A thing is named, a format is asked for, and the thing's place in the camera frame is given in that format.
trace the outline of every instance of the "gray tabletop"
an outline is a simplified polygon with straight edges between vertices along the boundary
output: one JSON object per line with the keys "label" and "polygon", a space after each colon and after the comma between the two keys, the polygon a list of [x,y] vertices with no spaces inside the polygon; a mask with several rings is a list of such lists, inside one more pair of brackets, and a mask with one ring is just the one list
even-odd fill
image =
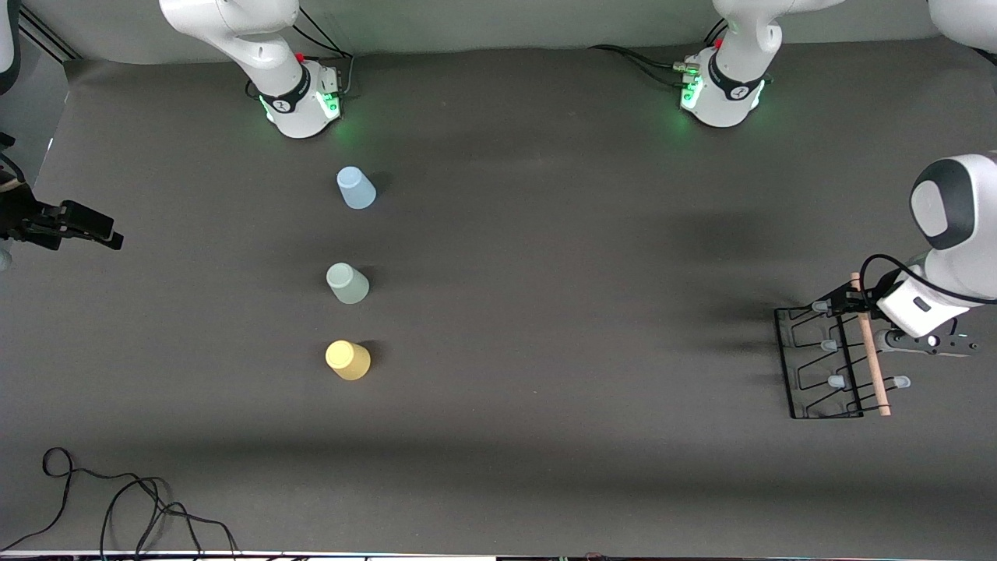
{"label": "gray tabletop", "polygon": [[[914,381],[892,418],[794,421],[770,324],[870,253],[926,248],[913,179],[997,148],[971,51],[787,46],[731,130],[610,53],[370,56],[305,141],[235,65],[72,70],[37,192],[125,247],[18,246],[0,276],[3,541],[54,513],[38,464],[63,445],[165,477],[246,549],[997,551],[992,353],[890,356]],[[366,211],[346,165],[380,190]],[[338,261],[362,303],[326,286]],[[990,346],[995,317],[961,324]],[[325,365],[338,338],[371,348],[362,380]],[[96,547],[116,488],[81,479],[22,547]],[[122,507],[128,548],[148,506]],[[158,547],[188,545],[174,525]]]}

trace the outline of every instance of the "wooden stick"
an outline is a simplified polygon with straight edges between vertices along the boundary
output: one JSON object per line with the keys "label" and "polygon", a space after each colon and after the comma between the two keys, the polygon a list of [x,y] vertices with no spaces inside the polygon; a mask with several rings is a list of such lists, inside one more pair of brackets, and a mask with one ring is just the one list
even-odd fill
{"label": "wooden stick", "polygon": [[[858,273],[851,274],[851,287],[861,290],[858,284]],[[869,314],[864,311],[858,313],[858,327],[862,330],[862,342],[865,344],[865,359],[869,363],[869,374],[872,376],[872,389],[875,391],[875,402],[879,405],[879,415],[889,417],[893,414],[889,410],[889,399],[886,398],[886,386],[882,383],[882,370],[879,369],[879,355],[875,351],[875,341],[872,340],[872,324],[869,322]]]}

